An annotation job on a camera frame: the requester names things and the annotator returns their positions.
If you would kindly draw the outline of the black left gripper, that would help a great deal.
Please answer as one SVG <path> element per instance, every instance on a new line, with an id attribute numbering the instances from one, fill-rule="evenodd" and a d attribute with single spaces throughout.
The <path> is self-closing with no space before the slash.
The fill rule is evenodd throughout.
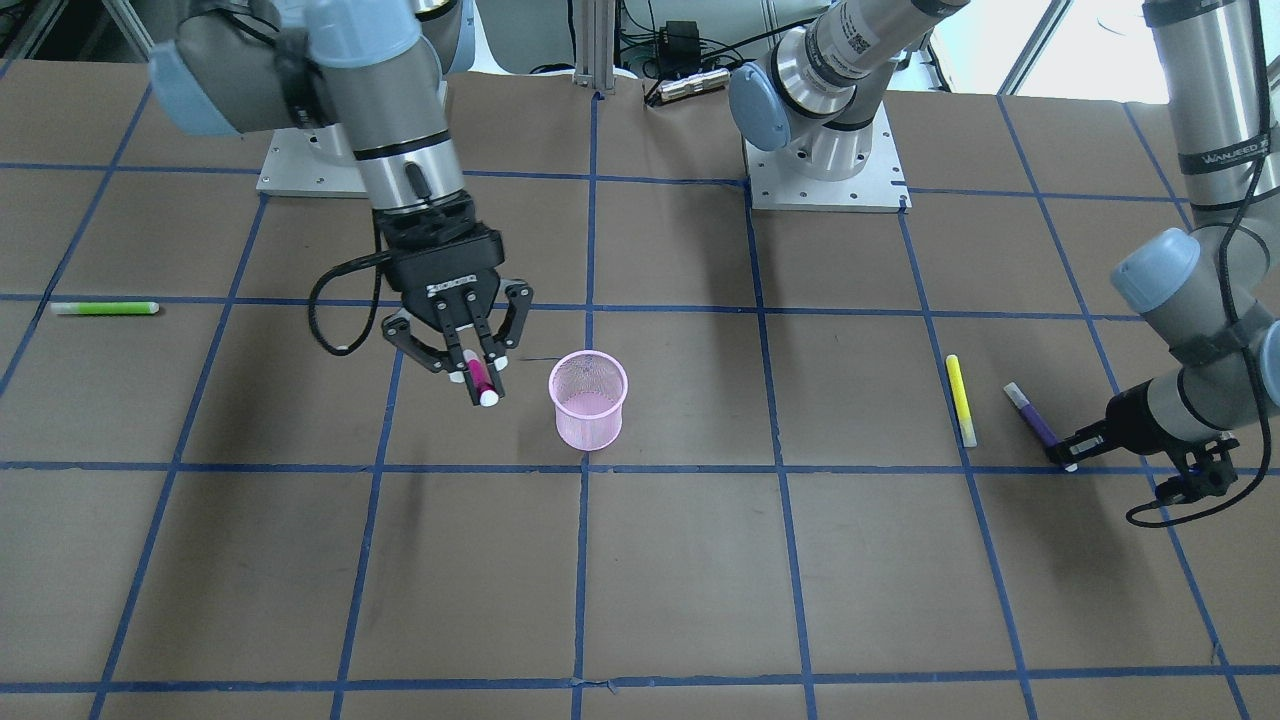
<path id="1" fill-rule="evenodd" d="M 1051 445 L 1046 457 L 1061 469 L 1116 448 L 1148 456 L 1165 451 L 1166 432 L 1155 420 L 1148 402 L 1149 386 L 1134 386 L 1108 401 L 1105 415 L 1074 434 Z"/>

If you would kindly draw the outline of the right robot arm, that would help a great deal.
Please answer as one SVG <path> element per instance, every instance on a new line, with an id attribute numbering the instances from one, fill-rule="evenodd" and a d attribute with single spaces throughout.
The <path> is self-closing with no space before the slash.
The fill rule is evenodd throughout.
<path id="1" fill-rule="evenodd" d="M 404 356 L 465 384 L 470 401 L 503 397 L 532 288 L 503 279 L 498 231 L 477 219 L 442 97 L 444 64 L 406 1 L 191 1 L 172 40 L 148 55 L 152 91 L 197 136 L 339 127 L 371 206 L 374 250 L 325 272 L 308 328 L 351 355 L 375 325 Z M 399 311 L 367 316 L 358 340 L 330 343 L 317 301 L 335 278 L 371 269 Z"/>

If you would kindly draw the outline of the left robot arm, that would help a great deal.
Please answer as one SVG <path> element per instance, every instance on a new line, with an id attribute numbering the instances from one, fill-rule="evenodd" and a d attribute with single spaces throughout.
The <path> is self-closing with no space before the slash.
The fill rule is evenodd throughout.
<path id="1" fill-rule="evenodd" d="M 899 56 L 965 1 L 832 1 L 755 60 L 723 72 L 746 145 L 832 186 L 864 161 Z M 1167 343 L 1176 369 L 1114 396 L 1103 419 L 1043 436 L 1068 468 L 1124 448 L 1166 454 L 1204 477 L 1228 462 L 1235 429 L 1277 413 L 1277 319 L 1254 287 L 1277 265 L 1277 118 L 1257 1 L 1146 1 L 1167 82 L 1178 165 L 1194 227 L 1166 229 L 1121 260 L 1114 288 Z"/>

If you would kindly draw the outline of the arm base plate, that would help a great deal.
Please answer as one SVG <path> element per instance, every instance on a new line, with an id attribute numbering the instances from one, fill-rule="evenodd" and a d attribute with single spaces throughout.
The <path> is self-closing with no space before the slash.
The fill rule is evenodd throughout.
<path id="1" fill-rule="evenodd" d="M 884 106 L 860 129 L 819 127 L 771 152 L 742 141 L 742 151 L 758 210 L 899 213 L 913 206 Z"/>
<path id="2" fill-rule="evenodd" d="M 276 129 L 256 183 L 274 197 L 366 199 L 343 126 Z"/>

